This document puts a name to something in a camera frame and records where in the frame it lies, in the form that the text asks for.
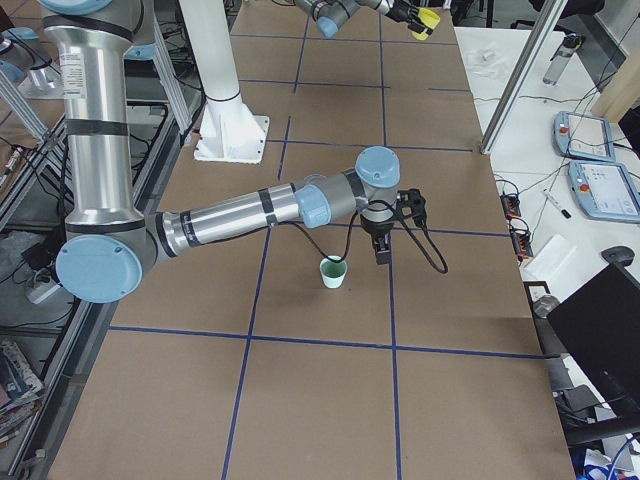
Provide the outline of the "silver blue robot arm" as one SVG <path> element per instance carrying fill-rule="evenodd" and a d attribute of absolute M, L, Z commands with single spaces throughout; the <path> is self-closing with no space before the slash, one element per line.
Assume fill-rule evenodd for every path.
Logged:
<path fill-rule="evenodd" d="M 293 4 L 311 18 L 325 39 L 334 37 L 364 7 L 397 23 L 406 23 L 415 33 L 427 32 L 427 26 L 419 18 L 419 8 L 408 1 L 295 0 Z"/>
<path fill-rule="evenodd" d="M 310 228 L 357 213 L 375 237 L 392 227 L 400 163 L 390 149 L 365 149 L 331 177 L 262 189 L 180 213 L 141 213 L 132 192 L 124 58 L 147 37 L 149 1 L 46 1 L 46 33 L 59 50 L 74 207 L 56 258 L 62 286 L 93 303 L 132 293 L 155 265 L 301 218 Z"/>

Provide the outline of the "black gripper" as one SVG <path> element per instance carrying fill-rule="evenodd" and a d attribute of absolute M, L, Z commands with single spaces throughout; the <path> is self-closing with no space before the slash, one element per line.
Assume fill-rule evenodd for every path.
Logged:
<path fill-rule="evenodd" d="M 390 8 L 390 18 L 397 23 L 420 24 L 420 7 L 420 1 L 394 0 Z"/>
<path fill-rule="evenodd" d="M 361 226 L 371 236 L 377 265 L 391 262 L 391 246 L 386 235 L 394 226 L 394 217 L 384 204 L 374 204 L 360 212 Z"/>

